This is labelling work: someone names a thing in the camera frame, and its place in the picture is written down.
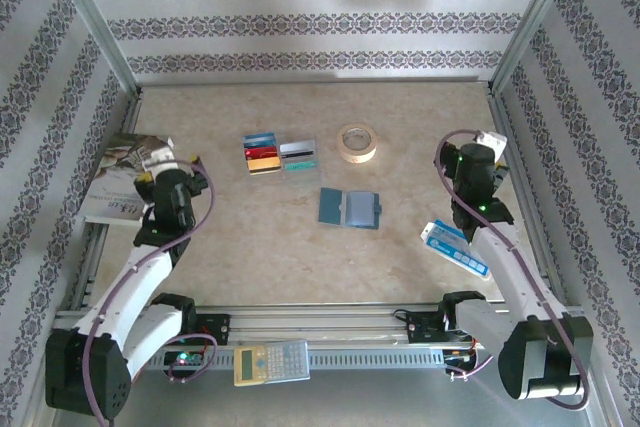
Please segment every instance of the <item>yellow calculator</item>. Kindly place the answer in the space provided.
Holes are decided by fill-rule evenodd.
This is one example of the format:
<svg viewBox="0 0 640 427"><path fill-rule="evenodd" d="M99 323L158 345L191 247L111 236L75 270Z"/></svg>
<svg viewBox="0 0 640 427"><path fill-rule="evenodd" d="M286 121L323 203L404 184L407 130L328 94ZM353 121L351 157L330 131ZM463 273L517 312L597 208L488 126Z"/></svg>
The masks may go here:
<svg viewBox="0 0 640 427"><path fill-rule="evenodd" d="M306 340L236 347L233 384L237 387L309 379Z"/></svg>

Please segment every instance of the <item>striped wallpaper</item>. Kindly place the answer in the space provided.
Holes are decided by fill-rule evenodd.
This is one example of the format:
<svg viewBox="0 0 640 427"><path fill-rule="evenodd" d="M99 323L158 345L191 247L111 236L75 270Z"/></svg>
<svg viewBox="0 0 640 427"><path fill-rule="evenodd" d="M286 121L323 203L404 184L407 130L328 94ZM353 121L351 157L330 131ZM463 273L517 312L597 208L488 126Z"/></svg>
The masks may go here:
<svg viewBox="0 0 640 427"><path fill-rule="evenodd" d="M530 0L95 0L141 84L488 80Z"/></svg>
<svg viewBox="0 0 640 427"><path fill-rule="evenodd" d="M554 0L502 94L564 288L640 425L640 0Z"/></svg>
<svg viewBox="0 0 640 427"><path fill-rule="evenodd" d="M75 214L128 99L72 0L0 0L0 426L22 425L86 233Z"/></svg>

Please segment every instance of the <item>metal bar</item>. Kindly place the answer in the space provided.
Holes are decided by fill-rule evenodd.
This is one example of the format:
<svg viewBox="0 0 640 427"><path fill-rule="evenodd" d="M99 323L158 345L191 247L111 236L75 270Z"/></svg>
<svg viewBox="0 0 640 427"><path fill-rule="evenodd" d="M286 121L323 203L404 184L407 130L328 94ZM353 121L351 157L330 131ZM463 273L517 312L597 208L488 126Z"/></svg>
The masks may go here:
<svg viewBox="0 0 640 427"><path fill-rule="evenodd" d="M85 257L84 264L82 265L82 269L80 270L80 277L78 279L76 290L73 292L70 307L71 310L78 310L82 307L82 300L85 295L88 280L90 277L95 275L98 269L100 257L102 257L102 250L104 249L104 243L107 240L108 230L108 225L97 225L91 233L88 252Z"/></svg>
<svg viewBox="0 0 640 427"><path fill-rule="evenodd" d="M601 353L597 348L591 352L589 383L591 384L591 401L586 408L589 424L622 427L622 419L613 398L611 386L604 374Z"/></svg>
<svg viewBox="0 0 640 427"><path fill-rule="evenodd" d="M503 303L494 303L496 311L507 315ZM201 314L229 314L231 325L227 346L278 340L306 339L310 350L459 349L470 342L427 342L409 344L406 325L393 317L396 309L433 312L438 304L411 305L290 305L263 307L197 307ZM71 328L82 312L58 312L55 328ZM175 350L179 347L167 347Z"/></svg>
<svg viewBox="0 0 640 427"><path fill-rule="evenodd" d="M94 0L73 0L78 13L87 24L89 32L96 39L100 50L109 60L111 68L115 72L123 88L130 96L135 98L138 94L139 86L133 72L127 63L125 56L120 51L116 39L113 37L107 21L102 17Z"/></svg>
<svg viewBox="0 0 640 427"><path fill-rule="evenodd" d="M154 355L145 370L166 370L164 352ZM211 358L208 351L203 359ZM395 349L370 350L310 350L309 370L380 370L380 369L442 369L444 354L440 349L413 347L401 352ZM174 371L195 371L200 366L175 366ZM233 350L219 350L207 370L233 370Z"/></svg>
<svg viewBox="0 0 640 427"><path fill-rule="evenodd" d="M518 145L515 142L515 136L511 125L507 121L506 107L502 103L502 100L496 98L489 89L485 86L485 94L487 101L489 102L489 110L493 117L493 123L499 133L507 138L507 147L504 155L509 165L509 174L511 175L511 182L513 184L513 190L516 193L516 199L518 200L518 206L522 212L524 224L529 235L529 241L531 242L531 249L533 255L538 264L538 269L542 267L543 273L548 275L551 289L555 296L566 305L567 299L565 299L562 284L560 282L560 276L558 275L557 266L553 261L551 255L551 249L547 242L547 238L544 234L542 227L542 219L538 214L535 201L533 199L533 193L531 186L527 181L525 175L524 163L518 152Z"/></svg>
<svg viewBox="0 0 640 427"><path fill-rule="evenodd" d="M142 107L143 93L136 93L130 100L131 107L127 111L127 118L124 121L123 132L133 132L135 130L136 122L138 121L138 115ZM75 292L73 292L73 298L71 303L72 310L79 310L82 308L84 297L87 293L87 284L89 279L94 278L98 272L98 266L100 265L100 259L102 257L102 251L104 250L104 244L107 241L107 234L109 232L109 226L106 224L98 224L95 226L89 239L89 248L85 257L85 262L82 265L80 271L80 277L76 286Z"/></svg>
<svg viewBox="0 0 640 427"><path fill-rule="evenodd" d="M40 368L34 384L33 392L27 404L22 427L41 427L53 425L57 410L52 409L45 403L45 359L42 358Z"/></svg>
<svg viewBox="0 0 640 427"><path fill-rule="evenodd" d="M492 92L501 92L511 72L522 58L529 40L542 22L553 0L531 0L522 16L518 30L504 51L500 64L491 77L489 85Z"/></svg>

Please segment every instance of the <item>red card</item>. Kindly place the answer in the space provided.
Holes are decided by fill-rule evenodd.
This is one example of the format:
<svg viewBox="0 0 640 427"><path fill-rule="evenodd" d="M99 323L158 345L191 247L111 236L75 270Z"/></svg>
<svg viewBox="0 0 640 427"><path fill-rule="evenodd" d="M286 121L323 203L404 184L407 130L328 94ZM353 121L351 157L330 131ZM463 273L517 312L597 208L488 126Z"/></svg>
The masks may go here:
<svg viewBox="0 0 640 427"><path fill-rule="evenodd" d="M244 156L247 160L266 159L276 157L278 151L275 145L269 147L254 147L253 149L244 149Z"/></svg>

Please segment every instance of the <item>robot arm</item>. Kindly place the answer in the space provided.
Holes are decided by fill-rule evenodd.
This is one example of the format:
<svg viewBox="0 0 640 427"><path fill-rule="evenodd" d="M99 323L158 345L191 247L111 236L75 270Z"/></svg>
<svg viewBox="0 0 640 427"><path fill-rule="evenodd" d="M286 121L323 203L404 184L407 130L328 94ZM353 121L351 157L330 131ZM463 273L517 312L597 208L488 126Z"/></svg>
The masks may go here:
<svg viewBox="0 0 640 427"><path fill-rule="evenodd" d="M195 226L191 198L208 187L200 172L189 175L172 160L170 149L156 152L149 171L135 182L136 190L150 207L123 270L97 305L72 329L54 329L49 336L45 397L50 407L92 415L81 360L97 317L100 324L91 344L89 371L97 404L108 420L122 410L132 379L149 358L176 335L189 333L195 324L194 301L171 294L158 296L140 315L189 244L189 238L180 238ZM198 171L204 171L199 158L192 159L192 163ZM176 245L153 255L172 241ZM105 305L108 309L101 315Z"/></svg>
<svg viewBox="0 0 640 427"><path fill-rule="evenodd" d="M519 249L513 217L494 197L504 176L495 165L502 150L496 150L491 141L499 137L482 133L476 143L460 149L445 144L439 164L444 167L444 176L453 180L457 199L492 227L478 221L454 197L454 222L472 252L489 266L509 316L497 314L478 292L457 292L445 295L441 303L445 328L467 332L498 357L502 383L514 399L580 394L586 385L575 354L586 369L593 331L584 316L569 314L548 289L536 265ZM573 356L556 319L573 345Z"/></svg>

